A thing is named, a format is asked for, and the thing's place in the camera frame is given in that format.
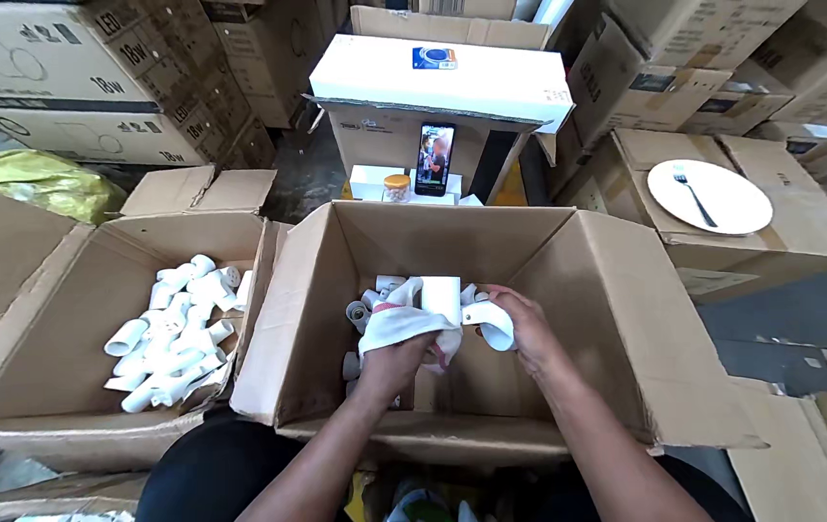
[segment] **white plate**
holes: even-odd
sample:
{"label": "white plate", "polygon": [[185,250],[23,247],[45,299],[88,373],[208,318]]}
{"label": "white plate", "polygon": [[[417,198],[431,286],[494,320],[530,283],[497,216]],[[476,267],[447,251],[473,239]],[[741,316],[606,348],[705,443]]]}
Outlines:
{"label": "white plate", "polygon": [[[682,175],[687,183],[676,181],[675,175]],[[687,186],[716,227],[704,220]],[[729,169],[704,161],[663,161],[649,171],[648,189],[675,218],[704,231],[750,234],[767,227],[774,216],[774,208],[760,188]]]}

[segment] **white cloth rag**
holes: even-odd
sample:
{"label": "white cloth rag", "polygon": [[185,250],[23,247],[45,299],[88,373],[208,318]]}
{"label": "white cloth rag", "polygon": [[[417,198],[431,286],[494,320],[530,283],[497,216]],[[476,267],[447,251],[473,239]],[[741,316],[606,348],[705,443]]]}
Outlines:
{"label": "white cloth rag", "polygon": [[439,331],[436,342],[428,349],[431,356],[422,366],[442,374],[462,344],[462,325],[452,324],[443,314],[434,314],[414,307],[414,295],[423,287],[423,280],[410,278],[387,297],[376,301],[365,335],[359,340],[359,357],[365,364],[365,352],[389,347],[428,332]]}

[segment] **jar lid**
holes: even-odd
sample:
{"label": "jar lid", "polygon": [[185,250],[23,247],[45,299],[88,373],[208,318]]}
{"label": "jar lid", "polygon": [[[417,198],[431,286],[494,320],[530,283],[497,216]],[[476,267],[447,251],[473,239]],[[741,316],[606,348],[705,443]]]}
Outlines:
{"label": "jar lid", "polygon": [[385,178],[385,187],[388,189],[403,189],[409,187],[411,179],[405,174],[392,174]]}

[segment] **fork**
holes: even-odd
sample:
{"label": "fork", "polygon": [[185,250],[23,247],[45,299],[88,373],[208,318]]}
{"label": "fork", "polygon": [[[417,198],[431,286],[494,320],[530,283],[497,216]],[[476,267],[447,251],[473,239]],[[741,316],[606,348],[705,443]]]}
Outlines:
{"label": "fork", "polygon": [[688,189],[691,190],[691,195],[694,196],[694,201],[698,204],[698,209],[700,209],[700,214],[704,217],[704,222],[707,223],[708,227],[716,228],[717,227],[716,222],[714,222],[713,218],[710,217],[709,214],[707,214],[707,209],[705,209],[703,207],[703,205],[700,204],[700,199],[698,198],[698,194],[696,192],[694,192],[693,187],[691,187],[690,185],[687,184],[687,176],[684,175],[684,174],[675,174],[674,175],[674,180],[677,181],[678,183],[681,183],[682,185],[684,185],[685,187],[687,187]]}

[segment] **smartphone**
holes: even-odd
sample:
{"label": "smartphone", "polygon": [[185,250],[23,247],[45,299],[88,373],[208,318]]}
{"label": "smartphone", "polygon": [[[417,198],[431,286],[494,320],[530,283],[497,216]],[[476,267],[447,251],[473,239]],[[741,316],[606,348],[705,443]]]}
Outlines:
{"label": "smartphone", "polygon": [[455,125],[424,122],[420,127],[419,158],[413,193],[420,196],[446,195],[449,163],[453,159]]}

